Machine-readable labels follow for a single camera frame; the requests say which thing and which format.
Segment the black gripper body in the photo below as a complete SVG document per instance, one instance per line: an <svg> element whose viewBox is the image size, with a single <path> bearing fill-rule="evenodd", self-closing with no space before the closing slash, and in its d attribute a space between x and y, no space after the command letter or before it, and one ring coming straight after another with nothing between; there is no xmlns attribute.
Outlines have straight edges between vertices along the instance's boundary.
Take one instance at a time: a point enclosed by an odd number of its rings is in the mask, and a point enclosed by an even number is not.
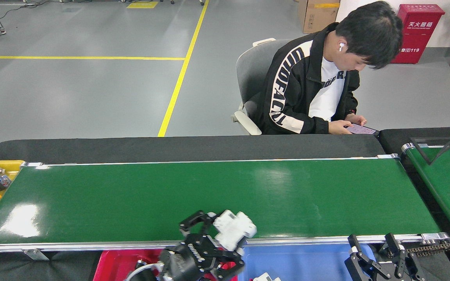
<svg viewBox="0 0 450 281"><path fill-rule="evenodd" d="M405 263L380 263L380 281L404 281Z"/></svg>
<svg viewBox="0 0 450 281"><path fill-rule="evenodd" d="M163 263L160 281L197 281L216 270L220 264L214 255L218 246L210 235L189 234L172 247L166 247L159 255Z"/></svg>

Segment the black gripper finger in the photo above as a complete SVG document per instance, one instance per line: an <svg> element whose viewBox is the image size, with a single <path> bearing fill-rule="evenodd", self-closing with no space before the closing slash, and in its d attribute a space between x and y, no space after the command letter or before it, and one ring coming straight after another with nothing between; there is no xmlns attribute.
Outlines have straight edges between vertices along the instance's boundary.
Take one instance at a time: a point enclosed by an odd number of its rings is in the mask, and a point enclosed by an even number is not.
<svg viewBox="0 0 450 281"><path fill-rule="evenodd" d="M345 266L353 281L385 281L391 279L391 274L375 260L367 257L361 250L357 236L348 236L351 246L349 258L345 260Z"/></svg>
<svg viewBox="0 0 450 281"><path fill-rule="evenodd" d="M208 235L209 228L212 226L215 219L216 213L198 210L180 222L180 231L183 237L186 238L191 234L192 227L196 226L198 223L202 223L199 234L205 237Z"/></svg>
<svg viewBox="0 0 450 281"><path fill-rule="evenodd" d="M395 239L392 233L385 235L386 252L390 255L389 261L381 263L405 263L406 277L404 281L425 281L425 274L420 267L418 258L413 253L407 253L405 248Z"/></svg>
<svg viewBox="0 0 450 281"><path fill-rule="evenodd" d="M244 251L212 250L205 253L206 260L211 260L205 267L205 280L232 280L244 269L242 260Z"/></svg>

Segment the person's right hand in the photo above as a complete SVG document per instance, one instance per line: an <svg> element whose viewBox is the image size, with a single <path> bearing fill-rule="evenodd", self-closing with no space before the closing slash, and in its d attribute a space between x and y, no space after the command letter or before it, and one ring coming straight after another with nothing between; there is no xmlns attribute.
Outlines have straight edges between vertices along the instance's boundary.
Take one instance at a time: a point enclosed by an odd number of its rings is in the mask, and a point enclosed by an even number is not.
<svg viewBox="0 0 450 281"><path fill-rule="evenodd" d="M350 121L338 120L328 122L328 132L331 135L351 135L348 127L352 128L354 125Z"/></svg>

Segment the person's left hand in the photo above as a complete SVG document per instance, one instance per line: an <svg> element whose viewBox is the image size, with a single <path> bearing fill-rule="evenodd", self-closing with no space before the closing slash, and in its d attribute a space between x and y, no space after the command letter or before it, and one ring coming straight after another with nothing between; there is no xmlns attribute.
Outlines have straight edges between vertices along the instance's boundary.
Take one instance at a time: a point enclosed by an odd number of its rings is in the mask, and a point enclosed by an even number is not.
<svg viewBox="0 0 450 281"><path fill-rule="evenodd" d="M359 126L364 126L367 123L367 119L364 116L353 114L353 113L348 114L345 117L345 121L349 121L351 123L358 124Z"/></svg>

